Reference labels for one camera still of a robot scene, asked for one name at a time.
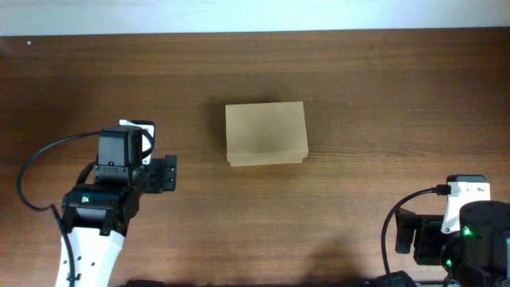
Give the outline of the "cardboard box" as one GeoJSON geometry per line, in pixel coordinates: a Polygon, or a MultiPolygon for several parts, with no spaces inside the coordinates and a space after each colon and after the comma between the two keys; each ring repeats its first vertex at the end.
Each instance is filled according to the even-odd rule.
{"type": "Polygon", "coordinates": [[[304,103],[226,105],[226,148],[231,167],[302,163],[308,156],[304,103]]]}

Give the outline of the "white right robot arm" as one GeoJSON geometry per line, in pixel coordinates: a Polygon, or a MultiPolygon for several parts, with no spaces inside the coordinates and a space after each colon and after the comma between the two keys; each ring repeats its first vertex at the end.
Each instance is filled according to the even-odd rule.
{"type": "Polygon", "coordinates": [[[444,285],[509,285],[509,205],[477,201],[460,209],[460,229],[441,232],[439,215],[415,214],[397,203],[388,218],[396,217],[395,252],[414,249],[418,265],[439,265],[447,276],[444,285]]]}

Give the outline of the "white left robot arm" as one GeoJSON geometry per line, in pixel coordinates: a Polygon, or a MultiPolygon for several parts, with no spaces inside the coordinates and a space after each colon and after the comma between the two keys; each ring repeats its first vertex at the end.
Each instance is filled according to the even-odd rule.
{"type": "Polygon", "coordinates": [[[100,131],[96,160],[62,200],[58,286],[106,286],[141,196],[175,190],[176,156],[151,158],[155,131],[135,120],[100,131]]]}

